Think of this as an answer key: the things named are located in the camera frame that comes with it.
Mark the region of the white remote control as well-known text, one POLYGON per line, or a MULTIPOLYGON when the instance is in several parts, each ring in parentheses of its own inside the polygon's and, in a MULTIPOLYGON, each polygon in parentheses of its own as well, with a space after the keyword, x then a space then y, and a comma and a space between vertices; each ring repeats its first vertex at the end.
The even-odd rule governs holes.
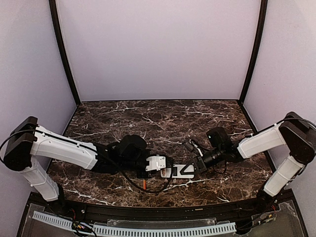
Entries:
MULTIPOLYGON (((172 178, 175 179, 192 179, 194 178, 194 166, 185 164, 175 164, 173 166, 172 178)), ((169 178, 171 168, 164 168, 160 171, 161 178, 169 178)))

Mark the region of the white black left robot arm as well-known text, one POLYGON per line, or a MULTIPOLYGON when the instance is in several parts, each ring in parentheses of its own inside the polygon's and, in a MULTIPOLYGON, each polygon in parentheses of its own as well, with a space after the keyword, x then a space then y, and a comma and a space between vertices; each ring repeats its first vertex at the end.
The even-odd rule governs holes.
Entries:
POLYGON ((138 135, 126 135, 108 145, 81 142, 53 133, 30 116, 19 124, 5 141, 2 162, 23 175, 47 202, 61 200, 63 191, 35 159, 48 157, 75 164, 97 173, 115 174, 120 170, 144 172, 150 151, 138 135))

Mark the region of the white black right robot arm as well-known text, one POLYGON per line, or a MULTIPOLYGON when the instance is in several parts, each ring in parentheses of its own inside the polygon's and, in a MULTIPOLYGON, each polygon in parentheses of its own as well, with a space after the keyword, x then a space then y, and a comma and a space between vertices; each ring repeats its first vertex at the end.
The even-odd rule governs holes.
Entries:
POLYGON ((213 149, 190 160, 180 174, 201 174, 221 161, 242 162, 276 147, 289 149, 287 157, 258 191, 260 199, 275 198, 316 156, 316 125, 295 112, 239 141, 232 141, 222 127, 215 127, 206 135, 213 149))

